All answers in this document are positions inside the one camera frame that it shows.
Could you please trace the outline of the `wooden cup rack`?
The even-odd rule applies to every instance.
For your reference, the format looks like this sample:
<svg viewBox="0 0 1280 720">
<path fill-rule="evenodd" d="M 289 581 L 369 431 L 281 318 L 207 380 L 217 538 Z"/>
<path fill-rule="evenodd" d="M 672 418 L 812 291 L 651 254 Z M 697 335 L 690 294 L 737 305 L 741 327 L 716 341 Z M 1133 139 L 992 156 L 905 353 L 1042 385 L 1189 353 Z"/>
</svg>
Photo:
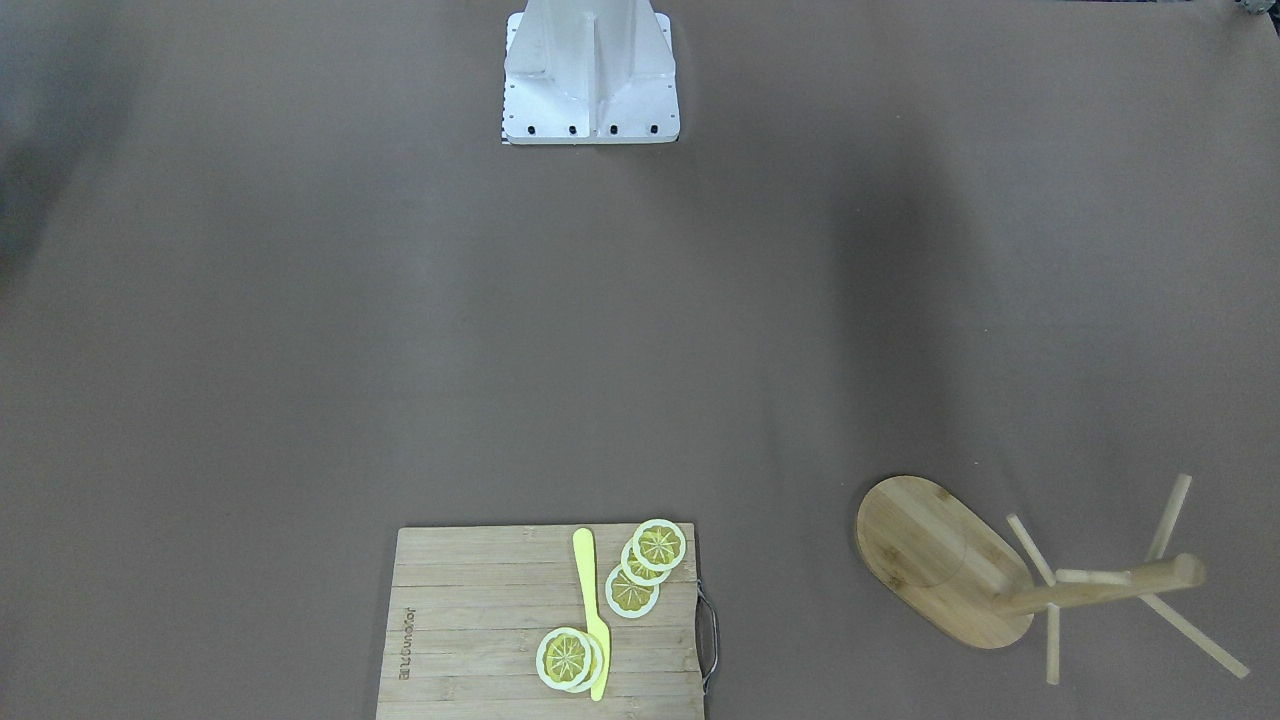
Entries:
<svg viewBox="0 0 1280 720">
<path fill-rule="evenodd" d="M 978 650 L 1019 642 L 1046 620 L 1044 679 L 1061 682 L 1062 612 L 1139 600 L 1234 676 L 1249 669 L 1176 611 L 1165 594 L 1202 585 L 1204 562 L 1169 556 L 1192 478 L 1179 475 L 1143 562 L 1115 571 L 1052 568 L 1016 515 L 1010 544 L 941 484 L 914 475 L 876 483 L 858 506 L 852 538 L 870 573 L 947 637 Z"/>
</svg>

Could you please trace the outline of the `lemon slice middle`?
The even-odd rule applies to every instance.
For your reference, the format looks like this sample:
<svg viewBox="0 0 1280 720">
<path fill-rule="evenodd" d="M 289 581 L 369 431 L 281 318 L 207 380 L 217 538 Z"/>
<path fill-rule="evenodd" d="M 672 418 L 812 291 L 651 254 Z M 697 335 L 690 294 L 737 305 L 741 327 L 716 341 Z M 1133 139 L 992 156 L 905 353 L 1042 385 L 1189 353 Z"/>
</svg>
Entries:
<svg viewBox="0 0 1280 720">
<path fill-rule="evenodd" d="M 628 578 L 636 585 L 643 587 L 655 587 L 662 582 L 666 582 L 672 573 L 671 569 L 667 570 L 654 570 L 640 562 L 639 556 L 634 551 L 632 541 L 628 541 L 620 556 L 621 574 Z"/>
</svg>

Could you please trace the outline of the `lemon slice lower cluster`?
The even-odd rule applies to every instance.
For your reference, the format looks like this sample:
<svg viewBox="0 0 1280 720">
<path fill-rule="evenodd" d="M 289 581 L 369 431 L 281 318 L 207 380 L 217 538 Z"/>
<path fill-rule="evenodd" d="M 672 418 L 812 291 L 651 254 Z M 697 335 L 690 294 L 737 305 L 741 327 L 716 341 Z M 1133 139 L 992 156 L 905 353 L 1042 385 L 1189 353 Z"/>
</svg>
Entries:
<svg viewBox="0 0 1280 720">
<path fill-rule="evenodd" d="M 653 610 L 660 597 L 660 584 L 640 584 L 625 573 L 621 565 L 613 568 L 604 588 L 605 602 L 618 618 L 643 618 Z"/>
</svg>

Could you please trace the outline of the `lemon slice behind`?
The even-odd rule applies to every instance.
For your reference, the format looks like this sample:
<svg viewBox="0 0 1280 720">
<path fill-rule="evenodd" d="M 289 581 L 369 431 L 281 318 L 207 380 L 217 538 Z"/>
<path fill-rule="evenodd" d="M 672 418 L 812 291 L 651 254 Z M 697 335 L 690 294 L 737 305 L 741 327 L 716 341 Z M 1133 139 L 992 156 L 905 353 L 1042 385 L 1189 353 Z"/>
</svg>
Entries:
<svg viewBox="0 0 1280 720">
<path fill-rule="evenodd" d="M 603 662 L 605 653 L 598 638 L 586 632 L 582 632 L 581 637 L 586 642 L 585 647 L 588 650 L 588 660 L 589 660 L 588 673 L 580 683 L 566 689 L 566 692 L 571 694 L 579 694 L 590 691 L 594 687 L 594 684 L 599 680 L 603 673 Z"/>
</svg>

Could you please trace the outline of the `bamboo cutting board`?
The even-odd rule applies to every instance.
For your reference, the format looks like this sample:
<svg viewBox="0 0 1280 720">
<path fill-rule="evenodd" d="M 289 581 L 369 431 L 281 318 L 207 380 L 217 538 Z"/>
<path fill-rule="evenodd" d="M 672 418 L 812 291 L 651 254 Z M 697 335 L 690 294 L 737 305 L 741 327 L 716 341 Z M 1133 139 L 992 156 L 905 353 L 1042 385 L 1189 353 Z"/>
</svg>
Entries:
<svg viewBox="0 0 1280 720">
<path fill-rule="evenodd" d="M 550 688 L 535 662 L 559 626 L 585 632 L 575 525 L 406 527 L 396 537 L 379 719 L 701 719 L 714 639 L 700 619 L 698 533 L 652 611 L 611 629 L 604 691 Z"/>
</svg>

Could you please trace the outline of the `lemon slice front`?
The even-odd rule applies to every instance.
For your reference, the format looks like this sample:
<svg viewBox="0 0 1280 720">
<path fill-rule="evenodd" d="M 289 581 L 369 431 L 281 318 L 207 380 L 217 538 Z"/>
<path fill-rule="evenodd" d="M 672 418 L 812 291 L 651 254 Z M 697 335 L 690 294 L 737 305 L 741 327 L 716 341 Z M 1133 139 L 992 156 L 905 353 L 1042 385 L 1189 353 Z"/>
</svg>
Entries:
<svg viewBox="0 0 1280 720">
<path fill-rule="evenodd" d="M 572 626 L 548 632 L 535 653 L 539 679 L 553 691 L 585 692 L 598 676 L 595 639 Z"/>
</svg>

